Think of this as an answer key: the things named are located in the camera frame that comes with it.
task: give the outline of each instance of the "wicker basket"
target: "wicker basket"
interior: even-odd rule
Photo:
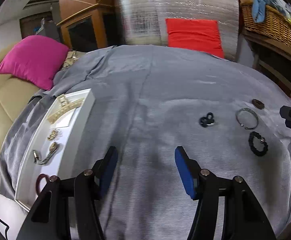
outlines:
[[[266,5],[263,23],[255,23],[251,11],[252,4],[242,5],[244,27],[247,31],[267,36],[291,47],[291,23],[279,11]]]

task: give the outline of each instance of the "ring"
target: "ring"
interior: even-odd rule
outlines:
[[[40,174],[37,178],[37,181],[35,182],[35,192],[37,193],[37,195],[39,196],[41,191],[40,191],[40,182],[42,179],[46,179],[46,182],[48,183],[49,182],[49,176],[46,175],[46,174]]]
[[[264,103],[262,103],[260,100],[252,99],[251,103],[258,109],[264,108]]]
[[[244,124],[242,124],[242,123],[239,121],[239,119],[238,119],[238,115],[239,115],[241,112],[243,112],[243,111],[245,111],[245,112],[249,112],[250,114],[252,114],[252,115],[255,117],[255,119],[256,119],[256,126],[255,126],[255,127],[246,127],[246,126],[244,126]],[[259,118],[258,118],[258,115],[257,115],[253,110],[251,110],[250,108],[242,108],[242,109],[238,110],[238,111],[235,113],[235,118],[237,119],[238,123],[239,123],[242,127],[244,127],[244,129],[246,129],[246,130],[253,130],[253,129],[255,129],[255,128],[258,126],[258,124],[259,124]]]
[[[258,151],[254,145],[253,145],[253,139],[254,137],[257,137],[259,140],[260,140],[260,143],[264,144],[264,147],[263,147],[263,151]],[[259,156],[259,157],[262,157],[263,155],[266,154],[266,152],[268,151],[268,144],[266,143],[264,137],[262,137],[259,133],[257,132],[251,132],[250,133],[250,136],[249,136],[249,146],[250,146],[250,149],[251,151],[256,155],[256,156]]]

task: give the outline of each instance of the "black cable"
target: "black cable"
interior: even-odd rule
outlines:
[[[7,240],[7,231],[9,230],[10,227],[8,226],[8,224],[3,222],[1,219],[0,219],[0,222],[7,227],[6,230],[5,230],[5,236],[6,236],[6,240]]]

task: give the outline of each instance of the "brown hair tie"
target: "brown hair tie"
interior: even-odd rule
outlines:
[[[264,108],[264,103],[262,103],[260,100],[252,99],[251,103],[258,109]]]
[[[41,173],[41,174],[38,176],[37,181],[36,181],[36,183],[35,183],[35,192],[37,193],[38,196],[39,196],[40,193],[41,193],[41,191],[40,191],[40,182],[41,182],[41,180],[42,180],[43,178],[46,179],[47,183],[49,182],[49,176],[48,176],[47,174],[43,174],[43,173]]]

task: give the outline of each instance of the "wooden shelf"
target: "wooden shelf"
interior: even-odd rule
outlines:
[[[291,47],[288,47],[287,45],[279,41],[270,39],[257,33],[248,32],[246,30],[244,30],[242,34],[247,40],[267,47],[268,49],[273,50],[274,52],[282,55],[283,57],[291,61]]]
[[[259,64],[270,71],[276,78],[278,78],[288,89],[291,91],[291,82],[287,80],[280,72],[276,71],[273,67],[259,60]]]

